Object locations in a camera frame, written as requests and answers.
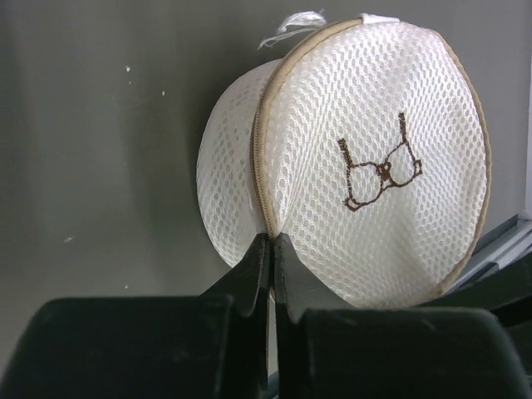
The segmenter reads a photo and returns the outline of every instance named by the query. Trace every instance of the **gray table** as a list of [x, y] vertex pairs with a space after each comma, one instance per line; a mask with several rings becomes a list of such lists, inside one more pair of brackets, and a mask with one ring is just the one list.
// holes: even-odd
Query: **gray table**
[[295, 43], [290, 13], [397, 16], [440, 31], [484, 103], [486, 229], [525, 196], [529, 0], [0, 0], [0, 371], [52, 298], [190, 295], [228, 270], [201, 223], [195, 162], [223, 90]]

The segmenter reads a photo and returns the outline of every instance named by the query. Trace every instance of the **bra logo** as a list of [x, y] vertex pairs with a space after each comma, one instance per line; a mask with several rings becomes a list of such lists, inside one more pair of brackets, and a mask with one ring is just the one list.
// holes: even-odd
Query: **bra logo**
[[377, 201], [382, 193], [391, 187], [409, 185], [421, 175], [421, 160], [417, 160], [406, 138], [404, 112], [399, 113], [401, 142], [384, 158], [377, 162], [354, 164], [345, 139], [338, 140], [340, 151], [346, 162], [347, 192], [343, 203], [353, 212]]

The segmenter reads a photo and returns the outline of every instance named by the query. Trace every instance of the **white fabric tab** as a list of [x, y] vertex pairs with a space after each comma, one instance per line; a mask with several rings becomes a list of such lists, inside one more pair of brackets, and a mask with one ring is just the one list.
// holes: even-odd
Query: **white fabric tab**
[[[314, 11], [305, 11], [297, 12], [289, 17], [287, 17], [283, 23], [277, 29], [277, 35], [264, 39], [259, 44], [259, 49], [261, 47], [272, 47], [275, 43], [288, 39], [299, 33], [315, 31], [319, 27], [325, 25], [327, 21], [319, 12]], [[293, 31], [288, 32], [289, 27], [300, 27]]]
[[399, 18], [381, 17], [373, 14], [360, 14], [360, 18], [362, 18], [362, 23], [400, 22]]

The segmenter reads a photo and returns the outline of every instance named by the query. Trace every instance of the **white mesh bag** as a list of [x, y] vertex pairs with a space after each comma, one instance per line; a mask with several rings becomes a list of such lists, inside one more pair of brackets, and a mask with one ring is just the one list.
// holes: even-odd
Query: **white mesh bag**
[[234, 266], [254, 236], [358, 308], [442, 295], [485, 220], [479, 99], [441, 36], [363, 16], [327, 25], [220, 97], [199, 150], [205, 228]]

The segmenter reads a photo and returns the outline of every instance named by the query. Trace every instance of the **white string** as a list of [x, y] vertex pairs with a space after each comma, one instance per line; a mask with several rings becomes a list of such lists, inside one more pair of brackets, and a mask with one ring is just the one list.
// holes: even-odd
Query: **white string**
[[[272, 47], [275, 43], [298, 35], [299, 33], [315, 31], [325, 25], [327, 21], [320, 12], [305, 11], [297, 12], [287, 17], [277, 29], [277, 34], [273, 37], [264, 39], [259, 44], [259, 49], [266, 46]], [[299, 29], [288, 32], [289, 27], [300, 27]]]

